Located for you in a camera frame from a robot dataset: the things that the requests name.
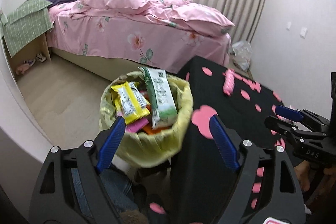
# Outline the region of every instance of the bed frame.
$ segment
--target bed frame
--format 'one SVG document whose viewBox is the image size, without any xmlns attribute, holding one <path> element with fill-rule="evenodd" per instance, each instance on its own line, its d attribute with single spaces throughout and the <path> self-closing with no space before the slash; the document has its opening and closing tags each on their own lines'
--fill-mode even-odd
<svg viewBox="0 0 336 224">
<path fill-rule="evenodd" d="M 139 70 L 142 64 L 122 58 L 103 58 L 100 56 L 83 56 L 52 48 L 52 52 L 88 71 L 110 81 L 131 71 Z"/>
</svg>

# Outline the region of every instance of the blue gripper pad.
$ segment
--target blue gripper pad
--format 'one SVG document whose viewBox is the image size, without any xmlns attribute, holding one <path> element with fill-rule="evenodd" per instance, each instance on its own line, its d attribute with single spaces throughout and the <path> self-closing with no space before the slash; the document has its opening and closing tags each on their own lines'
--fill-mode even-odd
<svg viewBox="0 0 336 224">
<path fill-rule="evenodd" d="M 303 115 L 299 111 L 285 106 L 277 106 L 275 108 L 275 113 L 276 115 L 284 117 L 293 122 L 301 122 L 303 120 Z"/>
<path fill-rule="evenodd" d="M 125 119 L 120 117 L 112 125 L 110 135 L 102 145 L 98 153 L 98 163 L 96 169 L 101 173 L 111 165 L 111 161 L 126 131 Z"/>
<path fill-rule="evenodd" d="M 241 166 L 238 162 L 239 152 L 218 120 L 218 116 L 214 115 L 210 118 L 209 127 L 226 167 L 237 171 Z"/>
</svg>

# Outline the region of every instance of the black table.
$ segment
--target black table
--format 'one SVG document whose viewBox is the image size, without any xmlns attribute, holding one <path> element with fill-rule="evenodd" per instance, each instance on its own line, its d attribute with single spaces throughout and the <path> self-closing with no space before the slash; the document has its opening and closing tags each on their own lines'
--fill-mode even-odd
<svg viewBox="0 0 336 224">
<path fill-rule="evenodd" d="M 206 75 L 203 68 L 210 69 L 212 76 Z M 249 139 L 259 147 L 273 149 L 281 136 L 271 134 L 264 125 L 264 119 L 275 115 L 273 105 L 282 103 L 273 91 L 264 86 L 261 86 L 260 93 L 252 90 L 245 83 L 247 79 L 245 82 L 235 79 L 232 96 L 225 96 L 222 87 L 225 80 L 223 72 L 226 70 L 212 61 L 194 57 L 177 76 L 185 79 L 189 72 L 194 110 L 208 105 L 216 110 L 225 126 L 236 130 L 242 139 Z M 250 100 L 242 96 L 242 90 L 249 94 Z M 302 161 L 292 155 L 292 147 L 287 142 L 286 151 L 294 166 Z M 198 127 L 191 122 L 182 150 L 172 158 L 172 223 L 211 223 L 228 200 L 235 181 L 236 174 L 225 166 L 214 141 L 201 135 Z M 260 181 L 261 178 L 256 177 L 256 182 Z"/>
</svg>

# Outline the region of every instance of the black tablecloth with pink dots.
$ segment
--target black tablecloth with pink dots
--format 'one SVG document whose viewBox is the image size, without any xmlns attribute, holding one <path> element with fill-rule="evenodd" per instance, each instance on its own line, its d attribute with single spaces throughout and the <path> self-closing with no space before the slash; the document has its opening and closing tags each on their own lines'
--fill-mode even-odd
<svg viewBox="0 0 336 224">
<path fill-rule="evenodd" d="M 286 139 L 264 125 L 275 106 L 282 105 L 274 91 L 235 74 L 233 94 L 223 93 L 227 68 L 202 57 L 192 58 L 178 73 L 186 79 L 194 97 L 194 113 L 185 135 L 182 150 L 172 158 L 171 195 L 173 223 L 211 223 L 227 202 L 237 175 L 228 169 L 209 132 L 209 118 L 218 114 L 227 128 L 257 146 L 285 147 L 294 166 L 301 160 L 292 155 Z M 249 210 L 253 210 L 262 182 L 263 170 L 256 172 L 251 189 Z"/>
</svg>

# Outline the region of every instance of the yellow snack wrapper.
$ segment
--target yellow snack wrapper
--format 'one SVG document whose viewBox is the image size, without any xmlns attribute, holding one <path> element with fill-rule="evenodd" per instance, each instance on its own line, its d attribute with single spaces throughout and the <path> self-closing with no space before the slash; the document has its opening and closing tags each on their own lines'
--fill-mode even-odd
<svg viewBox="0 0 336 224">
<path fill-rule="evenodd" d="M 122 85 L 114 85 L 111 89 L 118 94 L 126 124 L 133 123 L 136 120 L 150 115 L 146 106 L 142 108 L 129 82 L 125 82 Z"/>
</svg>

